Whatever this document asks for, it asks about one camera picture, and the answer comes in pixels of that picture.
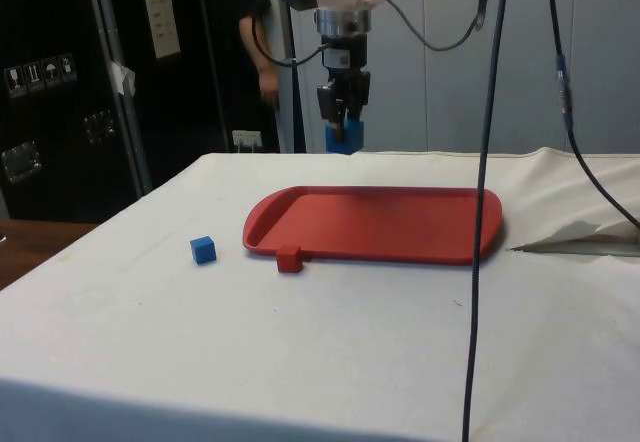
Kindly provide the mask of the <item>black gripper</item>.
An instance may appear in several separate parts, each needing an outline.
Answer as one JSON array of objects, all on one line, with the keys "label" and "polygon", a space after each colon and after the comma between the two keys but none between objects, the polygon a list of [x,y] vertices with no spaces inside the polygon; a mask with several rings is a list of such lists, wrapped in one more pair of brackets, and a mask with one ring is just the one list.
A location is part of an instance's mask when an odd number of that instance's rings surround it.
[{"label": "black gripper", "polygon": [[[348,117],[360,118],[364,107],[369,103],[371,82],[371,74],[368,71],[359,71],[368,62],[367,35],[323,36],[321,42],[325,45],[322,65],[327,70],[330,80],[354,72],[348,80]],[[328,81],[318,87],[317,98],[321,118],[327,122],[331,130],[331,139],[343,140],[345,108],[336,82]]]}]

